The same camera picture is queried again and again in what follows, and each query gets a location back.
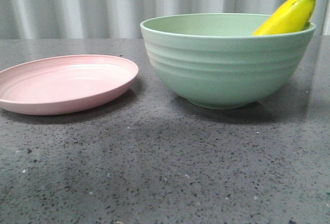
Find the yellow banana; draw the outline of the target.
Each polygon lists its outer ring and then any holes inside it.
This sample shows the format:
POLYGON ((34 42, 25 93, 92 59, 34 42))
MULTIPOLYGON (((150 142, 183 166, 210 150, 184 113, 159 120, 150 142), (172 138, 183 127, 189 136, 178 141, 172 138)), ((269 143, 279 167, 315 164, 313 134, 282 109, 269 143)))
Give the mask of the yellow banana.
POLYGON ((316 0, 285 1, 253 35, 277 35, 302 31, 309 23, 316 0))

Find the green ribbed bowl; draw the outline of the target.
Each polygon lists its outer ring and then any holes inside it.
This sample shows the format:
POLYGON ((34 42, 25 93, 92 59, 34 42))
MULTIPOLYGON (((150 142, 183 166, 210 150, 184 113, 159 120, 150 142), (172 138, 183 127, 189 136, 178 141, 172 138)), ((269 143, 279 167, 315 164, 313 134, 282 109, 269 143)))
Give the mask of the green ribbed bowl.
POLYGON ((302 31, 256 36, 267 15, 199 13, 141 23, 156 75, 175 94, 209 109, 235 109, 283 87, 314 34, 302 31))

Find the pink plate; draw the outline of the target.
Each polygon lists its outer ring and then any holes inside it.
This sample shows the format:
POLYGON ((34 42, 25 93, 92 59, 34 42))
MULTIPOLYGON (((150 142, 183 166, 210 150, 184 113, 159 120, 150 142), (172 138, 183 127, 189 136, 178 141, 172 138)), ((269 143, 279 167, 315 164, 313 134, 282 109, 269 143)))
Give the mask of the pink plate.
POLYGON ((1 71, 1 108, 28 115, 88 110, 123 95, 138 66, 108 55, 69 55, 22 63, 1 71))

